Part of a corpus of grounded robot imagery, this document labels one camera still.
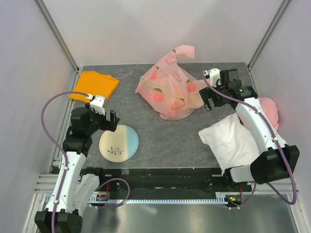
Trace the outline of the pink peach plastic bag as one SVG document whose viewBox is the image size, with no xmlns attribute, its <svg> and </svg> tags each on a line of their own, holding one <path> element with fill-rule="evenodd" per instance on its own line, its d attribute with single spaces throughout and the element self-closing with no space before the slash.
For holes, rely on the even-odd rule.
<svg viewBox="0 0 311 233">
<path fill-rule="evenodd" d="M 195 47 L 181 45 L 168 52 L 143 76 L 135 90 L 165 120 L 188 117 L 204 105 L 199 91 L 206 88 L 178 65 L 182 59 L 193 59 Z"/>
</svg>

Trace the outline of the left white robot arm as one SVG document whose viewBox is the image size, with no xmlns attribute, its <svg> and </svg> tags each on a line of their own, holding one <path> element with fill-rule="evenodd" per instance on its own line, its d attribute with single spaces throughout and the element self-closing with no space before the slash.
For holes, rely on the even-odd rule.
<svg viewBox="0 0 311 233">
<path fill-rule="evenodd" d="M 45 209 L 35 215 L 40 232 L 81 232 L 83 212 L 93 191 L 101 191 L 107 184 L 102 168 L 82 170 L 92 145 L 92 135 L 98 130 L 114 132 L 119 120 L 115 111 L 111 110 L 107 119 L 106 114 L 96 112 L 89 104 L 72 110 L 52 196 Z"/>
</svg>

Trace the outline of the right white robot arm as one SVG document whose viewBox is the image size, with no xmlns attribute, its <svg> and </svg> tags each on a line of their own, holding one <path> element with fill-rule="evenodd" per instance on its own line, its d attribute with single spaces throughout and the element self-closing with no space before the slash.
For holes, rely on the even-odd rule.
<svg viewBox="0 0 311 233">
<path fill-rule="evenodd" d="M 290 176 L 300 152 L 277 133 L 277 111 L 271 99 L 262 107 L 251 86 L 206 88 L 199 93 L 208 109 L 212 100 L 216 107 L 229 103 L 236 111 L 198 133 L 220 165 L 226 190 L 234 191 L 242 182 L 264 184 Z"/>
</svg>

